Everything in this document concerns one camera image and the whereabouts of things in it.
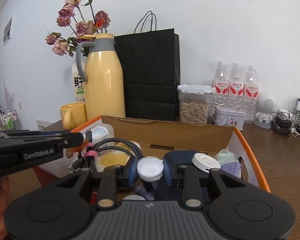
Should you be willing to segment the person's left hand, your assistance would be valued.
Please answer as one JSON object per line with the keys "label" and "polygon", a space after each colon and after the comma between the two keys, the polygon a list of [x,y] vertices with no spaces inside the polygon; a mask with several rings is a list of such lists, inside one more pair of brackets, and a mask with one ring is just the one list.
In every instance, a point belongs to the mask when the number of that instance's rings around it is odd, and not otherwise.
{"label": "person's left hand", "polygon": [[0,184],[0,240],[5,239],[7,230],[4,222],[4,212],[8,206],[9,179],[3,177]]}

